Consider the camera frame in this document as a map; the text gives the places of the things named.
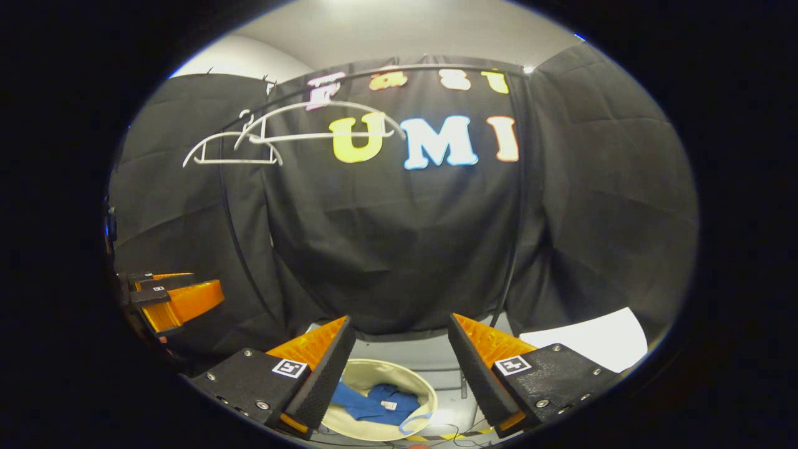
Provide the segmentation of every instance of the colorful letters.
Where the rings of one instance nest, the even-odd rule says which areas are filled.
[[[382,67],[382,69],[390,70],[394,67],[386,66]],[[440,83],[446,89],[471,89],[471,82],[463,70],[443,69],[439,70],[438,74],[440,75]],[[488,84],[494,91],[504,94],[510,92],[503,74],[488,71],[480,72],[480,74],[488,79]],[[341,83],[336,82],[321,87],[318,86],[323,82],[345,77],[345,75],[343,72],[338,72],[310,80],[308,85],[317,86],[317,89],[310,91],[310,100],[317,102],[317,104],[309,105],[306,109],[321,108],[328,103],[332,96],[338,92]],[[369,88],[374,91],[399,87],[405,85],[408,81],[408,77],[401,71],[373,74],[371,78]],[[333,153],[341,162],[353,164],[368,161],[377,156],[382,149],[382,136],[379,134],[385,132],[385,114],[367,113],[361,120],[366,124],[368,133],[376,135],[368,136],[368,143],[359,148],[352,144],[352,128],[356,122],[353,117],[342,118],[330,123],[330,131],[334,134]],[[492,116],[488,117],[486,122],[496,134],[496,143],[499,146],[496,159],[503,162],[518,161],[518,141],[513,131],[513,125],[516,121],[512,117]],[[452,115],[444,120],[440,132],[437,133],[423,118],[410,118],[403,121],[399,126],[407,134],[408,158],[405,161],[405,168],[407,170],[423,169],[429,165],[430,160],[432,160],[433,164],[440,166],[443,164],[447,150],[448,157],[446,157],[446,162],[449,165],[476,164],[479,158],[471,147],[471,138],[468,135],[469,123],[471,123],[471,119],[466,116]]]

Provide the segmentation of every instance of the yellow letter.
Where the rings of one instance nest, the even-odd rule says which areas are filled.
[[[491,89],[498,93],[510,93],[507,83],[504,82],[503,74],[498,74],[496,72],[482,72],[482,74],[488,77],[488,84],[491,86]]]
[[[382,130],[381,124],[384,116],[384,113],[367,113],[361,120],[366,124],[366,129],[369,133],[376,134]],[[355,148],[352,145],[352,126],[354,126],[354,122],[354,118],[347,117],[330,123],[330,131],[340,134],[333,136],[333,153],[339,161],[347,164],[368,161],[377,156],[377,153],[382,149],[381,136],[369,136],[369,143],[360,148]]]

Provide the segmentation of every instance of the white paper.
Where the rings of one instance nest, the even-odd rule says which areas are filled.
[[[519,338],[537,348],[564,344],[613,372],[632,367],[648,352],[646,334],[628,307],[570,326],[527,332]]]

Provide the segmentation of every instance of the black border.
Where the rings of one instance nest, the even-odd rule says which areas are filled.
[[[19,186],[9,220],[21,237],[10,272],[24,295],[8,306],[25,311],[4,314],[6,379],[16,386],[4,447],[281,444],[209,407],[140,344],[112,298],[101,239],[113,149],[144,99],[215,36],[276,5],[45,2],[9,16],[6,85],[24,94],[8,106],[24,137],[9,145]],[[703,225],[697,275],[668,339],[604,403],[536,444],[780,447],[789,403],[769,388],[786,380],[776,365],[784,343],[762,336],[788,323],[782,309],[794,297],[781,287],[794,265],[792,228],[784,213],[767,216],[788,207],[779,193],[793,179],[794,106],[783,87],[794,14],[786,2],[533,5],[660,101],[696,172]]]

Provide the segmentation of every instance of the white hanger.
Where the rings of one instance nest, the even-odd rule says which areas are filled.
[[[298,141],[298,140],[306,140],[306,139],[308,139],[308,140],[310,140],[310,139],[323,139],[323,138],[330,138],[330,137],[336,137],[336,136],[350,136],[350,137],[371,137],[371,136],[375,136],[375,137],[390,137],[390,136],[393,136],[393,131],[390,131],[388,133],[385,131],[385,121],[388,121],[388,123],[390,123],[391,126],[394,127],[399,132],[399,136],[401,137],[402,140],[406,140],[407,139],[407,134],[405,134],[405,131],[399,126],[399,124],[396,123],[396,121],[394,121],[391,117],[388,117],[386,114],[384,114],[382,111],[376,110],[376,109],[374,109],[372,107],[369,107],[369,106],[366,106],[366,105],[361,105],[360,103],[353,103],[353,102],[350,102],[350,101],[335,101],[335,100],[325,101],[323,103],[323,105],[324,106],[345,106],[345,107],[365,110],[365,111],[371,112],[371,113],[382,114],[382,122],[381,122],[381,129],[380,129],[381,132],[380,133],[308,133],[308,134],[296,134],[296,135],[293,135],[293,136],[266,137],[266,120],[268,118],[271,118],[271,117],[273,117],[273,116],[275,116],[278,113],[281,113],[283,111],[287,111],[287,110],[290,110],[290,109],[298,109],[298,108],[302,108],[302,107],[305,107],[305,106],[308,106],[308,105],[317,105],[317,104],[318,104],[317,101],[304,101],[302,103],[296,103],[296,104],[293,104],[293,105],[283,106],[282,108],[275,109],[275,110],[271,111],[270,113],[267,113],[266,115],[264,115],[261,118],[259,118],[257,121],[254,120],[255,116],[250,113],[250,110],[249,109],[245,109],[245,110],[241,111],[241,113],[239,114],[239,118],[243,117],[244,114],[249,113],[250,114],[250,120],[249,120],[249,122],[247,124],[244,125],[244,128],[240,132],[239,131],[229,131],[229,132],[226,132],[226,133],[217,133],[217,134],[214,134],[212,136],[205,137],[202,141],[200,141],[197,145],[195,145],[194,148],[190,152],[188,152],[188,155],[186,155],[186,158],[183,160],[183,167],[185,168],[185,166],[188,164],[188,161],[191,159],[192,155],[194,153],[196,153],[196,151],[198,149],[200,149],[200,146],[202,147],[202,157],[201,158],[194,157],[194,162],[197,163],[197,164],[274,164],[274,163],[277,163],[278,165],[282,165],[282,158],[280,157],[280,153],[271,144],[271,142]],[[251,133],[253,128],[256,127],[257,125],[260,125],[260,136],[257,136],[255,134]],[[258,160],[258,159],[213,159],[213,160],[207,161],[205,159],[205,149],[206,149],[207,143],[209,141],[217,138],[217,137],[226,137],[226,136],[238,136],[238,140],[235,141],[235,145],[233,146],[233,150],[237,150],[239,148],[239,145],[241,145],[241,141],[244,139],[244,137],[249,137],[249,142],[251,142],[253,144],[269,145],[269,147],[271,149],[269,159],[266,160],[266,161]]]

